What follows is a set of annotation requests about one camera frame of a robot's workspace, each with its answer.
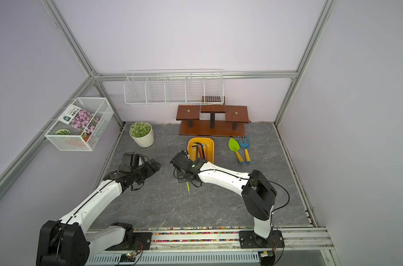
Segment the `flower seed packet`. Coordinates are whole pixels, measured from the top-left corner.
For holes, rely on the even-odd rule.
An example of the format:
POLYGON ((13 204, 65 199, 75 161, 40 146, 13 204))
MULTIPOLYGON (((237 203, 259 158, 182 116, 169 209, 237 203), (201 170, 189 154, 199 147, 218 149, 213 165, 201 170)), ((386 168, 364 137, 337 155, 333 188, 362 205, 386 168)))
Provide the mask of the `flower seed packet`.
POLYGON ((84 133, 92 134, 100 122, 100 117, 77 105, 70 104, 59 116, 58 121, 84 133))

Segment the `small dark tray in shelf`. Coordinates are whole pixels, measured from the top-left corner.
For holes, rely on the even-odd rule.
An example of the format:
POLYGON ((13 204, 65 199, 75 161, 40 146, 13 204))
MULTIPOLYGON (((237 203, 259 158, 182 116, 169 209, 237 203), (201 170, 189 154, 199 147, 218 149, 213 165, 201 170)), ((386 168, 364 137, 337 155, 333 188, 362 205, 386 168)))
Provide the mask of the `small dark tray in shelf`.
POLYGON ((224 97, 223 96, 213 96, 213 95, 207 95, 207 96, 202 96, 203 103, 205 104, 223 104, 224 102, 224 97))

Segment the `white pot green plant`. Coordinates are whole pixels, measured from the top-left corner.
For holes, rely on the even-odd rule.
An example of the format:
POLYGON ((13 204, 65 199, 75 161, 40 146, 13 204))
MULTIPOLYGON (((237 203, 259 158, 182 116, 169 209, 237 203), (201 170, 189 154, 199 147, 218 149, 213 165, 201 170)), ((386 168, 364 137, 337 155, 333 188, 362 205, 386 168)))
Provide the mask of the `white pot green plant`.
POLYGON ((154 131, 147 122, 136 122, 130 126, 129 135, 142 148, 150 147, 154 144, 154 131))

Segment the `blue toy garden rake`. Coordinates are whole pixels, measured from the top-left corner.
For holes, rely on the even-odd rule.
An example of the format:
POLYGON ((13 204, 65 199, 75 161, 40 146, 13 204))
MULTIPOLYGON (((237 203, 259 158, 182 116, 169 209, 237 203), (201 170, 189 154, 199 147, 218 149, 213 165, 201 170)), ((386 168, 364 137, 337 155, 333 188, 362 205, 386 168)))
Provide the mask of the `blue toy garden rake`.
POLYGON ((247 164, 251 163, 248 148, 250 147, 250 140, 248 136, 238 136, 239 145, 244 149, 245 160, 247 164))

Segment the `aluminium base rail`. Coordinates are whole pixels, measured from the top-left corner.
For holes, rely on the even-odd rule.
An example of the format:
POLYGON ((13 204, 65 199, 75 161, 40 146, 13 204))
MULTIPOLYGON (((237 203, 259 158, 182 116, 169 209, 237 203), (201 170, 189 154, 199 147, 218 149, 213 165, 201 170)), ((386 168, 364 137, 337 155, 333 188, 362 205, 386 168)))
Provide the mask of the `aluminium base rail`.
POLYGON ((339 266, 334 244, 326 228, 274 228, 266 239, 250 228, 158 228, 130 229, 111 226, 89 231, 83 242, 54 249, 54 266, 178 263, 254 262, 278 266, 283 254, 318 250, 327 266, 339 266))

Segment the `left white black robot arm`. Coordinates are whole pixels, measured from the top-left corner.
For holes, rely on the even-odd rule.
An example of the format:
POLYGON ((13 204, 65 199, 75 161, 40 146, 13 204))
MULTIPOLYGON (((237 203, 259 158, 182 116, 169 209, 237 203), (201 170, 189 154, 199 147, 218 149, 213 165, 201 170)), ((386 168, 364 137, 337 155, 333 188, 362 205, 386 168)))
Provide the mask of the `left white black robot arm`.
POLYGON ((139 154, 130 154, 117 171, 110 172, 81 204, 58 221, 47 221, 40 230, 36 265, 83 266, 108 248, 124 244, 143 251, 133 226, 116 222, 93 235, 88 230, 103 210, 127 188, 134 190, 160 170, 160 163, 139 154))

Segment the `thin black hex key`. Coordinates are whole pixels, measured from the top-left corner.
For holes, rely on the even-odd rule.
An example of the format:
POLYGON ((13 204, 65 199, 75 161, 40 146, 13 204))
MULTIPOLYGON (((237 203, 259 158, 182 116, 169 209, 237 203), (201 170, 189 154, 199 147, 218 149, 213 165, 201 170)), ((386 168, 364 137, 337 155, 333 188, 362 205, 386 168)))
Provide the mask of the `thin black hex key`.
POLYGON ((191 146, 191 154, 190 154, 190 158, 195 161, 197 158, 200 157, 199 154, 199 148, 198 148, 198 144, 193 143, 191 146))

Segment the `brown wooden tiered stand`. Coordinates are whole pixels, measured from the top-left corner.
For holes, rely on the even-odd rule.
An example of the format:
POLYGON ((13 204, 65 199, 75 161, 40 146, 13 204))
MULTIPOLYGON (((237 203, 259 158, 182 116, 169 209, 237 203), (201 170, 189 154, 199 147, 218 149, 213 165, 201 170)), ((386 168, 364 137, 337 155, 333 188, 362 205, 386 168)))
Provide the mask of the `brown wooden tiered stand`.
POLYGON ((250 123, 247 106, 214 102, 210 105, 179 105, 176 120, 180 135, 238 137, 250 123))

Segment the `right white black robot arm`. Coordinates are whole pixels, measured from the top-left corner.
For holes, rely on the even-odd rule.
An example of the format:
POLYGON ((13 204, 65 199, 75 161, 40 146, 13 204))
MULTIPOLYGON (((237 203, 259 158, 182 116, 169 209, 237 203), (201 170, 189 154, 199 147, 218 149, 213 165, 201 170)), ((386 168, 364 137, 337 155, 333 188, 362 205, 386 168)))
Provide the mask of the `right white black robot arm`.
POLYGON ((206 159, 191 160, 184 151, 177 153, 170 161, 180 182, 199 185, 214 184, 228 189, 242 197, 248 213, 254 218, 252 231, 240 231, 239 243, 242 249, 271 248, 284 246, 279 230, 273 230, 272 215, 277 191, 262 172, 236 172, 208 162, 206 159))

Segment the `green toy garden trowel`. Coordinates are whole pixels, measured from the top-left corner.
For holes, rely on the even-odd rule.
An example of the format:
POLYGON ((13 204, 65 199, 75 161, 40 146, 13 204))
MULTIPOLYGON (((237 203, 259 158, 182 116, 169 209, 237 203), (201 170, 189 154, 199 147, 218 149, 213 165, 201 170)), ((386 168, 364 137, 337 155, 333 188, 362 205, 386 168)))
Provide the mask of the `green toy garden trowel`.
POLYGON ((229 149, 235 153, 236 157, 238 158, 239 163, 244 164, 244 160, 239 153, 239 150, 240 150, 239 143, 234 138, 230 138, 229 142, 228 142, 228 146, 229 146, 229 149))

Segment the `long black hex key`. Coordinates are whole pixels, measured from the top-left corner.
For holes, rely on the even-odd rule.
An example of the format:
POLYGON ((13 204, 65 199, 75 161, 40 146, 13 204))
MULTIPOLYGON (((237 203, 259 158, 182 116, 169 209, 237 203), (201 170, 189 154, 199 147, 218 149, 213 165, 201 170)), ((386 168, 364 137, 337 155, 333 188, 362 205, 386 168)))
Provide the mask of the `long black hex key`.
POLYGON ((196 158, 206 159, 203 144, 199 142, 193 142, 193 144, 192 148, 196 150, 196 158))

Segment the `red long hex key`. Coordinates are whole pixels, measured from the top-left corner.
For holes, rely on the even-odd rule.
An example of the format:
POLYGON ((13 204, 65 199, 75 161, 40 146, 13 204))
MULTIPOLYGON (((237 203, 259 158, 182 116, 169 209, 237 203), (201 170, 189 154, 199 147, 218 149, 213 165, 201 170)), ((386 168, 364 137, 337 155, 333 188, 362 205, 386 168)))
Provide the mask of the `red long hex key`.
POLYGON ((202 156, 203 156, 203 159, 209 160, 209 158, 208 158, 208 147, 207 147, 207 145, 201 143, 200 146, 201 146, 201 149, 202 149, 202 156))

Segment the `yellow plastic storage box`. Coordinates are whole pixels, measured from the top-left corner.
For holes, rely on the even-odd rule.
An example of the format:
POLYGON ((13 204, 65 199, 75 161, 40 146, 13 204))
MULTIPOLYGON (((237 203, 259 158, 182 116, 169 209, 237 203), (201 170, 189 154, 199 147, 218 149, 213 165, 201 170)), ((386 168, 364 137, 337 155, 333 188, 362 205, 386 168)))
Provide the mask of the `yellow plastic storage box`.
POLYGON ((189 158, 190 158, 191 146, 192 146, 193 142, 199 142, 199 143, 203 143, 203 144, 207 145, 207 147, 208 147, 208 158, 209 158, 208 161, 213 164, 214 163, 214 150, 215 150, 214 141, 212 139, 208 138, 208 137, 194 137, 194 138, 190 139, 189 142, 188 142, 189 158))

